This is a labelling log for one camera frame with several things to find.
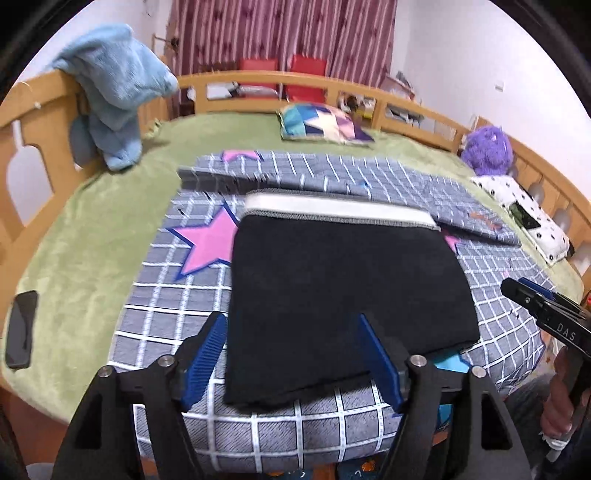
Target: red chair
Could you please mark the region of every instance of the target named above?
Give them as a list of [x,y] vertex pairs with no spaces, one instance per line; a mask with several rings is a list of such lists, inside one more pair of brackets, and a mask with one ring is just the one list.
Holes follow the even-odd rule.
[[[326,60],[313,59],[303,55],[294,55],[291,58],[290,72],[309,73],[311,75],[326,76]],[[285,87],[287,99],[290,102],[314,102],[326,103],[322,88],[302,87],[300,85],[287,85]]]
[[[240,59],[240,64],[238,67],[239,70],[269,70],[272,72],[276,72],[279,69],[279,62],[277,59]],[[279,91],[277,85],[275,83],[241,83],[241,85],[245,86],[260,86],[260,87],[267,87],[275,90],[276,92]]]

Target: wooden bed frame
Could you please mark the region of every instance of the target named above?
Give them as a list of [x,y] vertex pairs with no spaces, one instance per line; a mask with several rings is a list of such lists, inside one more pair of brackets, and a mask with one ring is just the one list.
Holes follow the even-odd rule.
[[[195,112],[275,112],[287,105],[284,99],[232,98],[208,100],[206,86],[220,82],[277,83],[322,88],[326,103],[336,106],[341,93],[363,95],[376,100],[371,128],[406,135],[423,144],[457,153],[469,129],[445,116],[412,101],[383,90],[341,80],[283,72],[215,72],[178,78],[181,89],[196,90]],[[87,179],[103,170],[97,154],[83,168],[76,168],[69,145],[72,121],[83,111],[85,98],[81,87],[62,72],[49,72],[17,83],[0,105],[0,326],[7,315],[19,279],[33,257],[37,246],[55,221],[73,192]],[[433,132],[393,120],[386,116],[388,105],[424,115],[435,121]],[[168,120],[167,102],[157,99],[139,109],[142,132],[149,130],[155,119]],[[19,120],[25,145],[34,145],[43,156],[53,195],[25,225],[20,219],[7,188],[8,164],[16,152],[11,124]],[[484,119],[477,126],[487,124]],[[567,231],[575,248],[591,243],[591,209],[589,201],[559,171],[519,141],[511,138],[519,171],[518,179],[529,188],[541,182],[545,191],[543,208],[554,215],[564,209],[571,218]],[[580,272],[585,293],[591,288],[591,268]]]

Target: white pillow with black dots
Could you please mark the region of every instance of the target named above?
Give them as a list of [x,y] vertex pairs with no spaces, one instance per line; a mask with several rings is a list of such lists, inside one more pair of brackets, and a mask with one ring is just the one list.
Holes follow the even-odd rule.
[[521,186],[509,175],[472,177],[472,181],[493,197],[505,210],[517,202],[539,224],[539,228],[525,229],[535,249],[549,265],[566,257],[569,251],[569,237],[556,225]]

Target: metal screw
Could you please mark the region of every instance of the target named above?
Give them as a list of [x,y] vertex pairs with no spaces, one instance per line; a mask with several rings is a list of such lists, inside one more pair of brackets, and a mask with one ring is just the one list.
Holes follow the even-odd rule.
[[472,374],[478,378],[485,378],[486,370],[484,370],[482,367],[472,367]]
[[110,377],[113,374],[113,367],[110,365],[105,365],[104,367],[100,367],[98,371],[98,375],[101,378]]
[[172,355],[163,355],[158,358],[158,365],[161,367],[170,367],[174,363],[174,357]]
[[415,367],[424,367],[425,365],[427,365],[427,359],[422,355],[411,355],[410,362]]

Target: human hand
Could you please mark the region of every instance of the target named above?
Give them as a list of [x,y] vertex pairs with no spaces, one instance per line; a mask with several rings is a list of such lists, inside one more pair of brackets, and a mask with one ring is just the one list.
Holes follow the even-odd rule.
[[[540,420],[542,431],[551,438],[558,439],[568,433],[573,425],[574,407],[569,399],[569,391],[564,384],[564,377],[569,369],[566,347],[562,347],[554,360],[556,374],[550,381],[550,395],[544,403],[544,411]],[[581,395],[581,404],[589,401],[589,390]]]

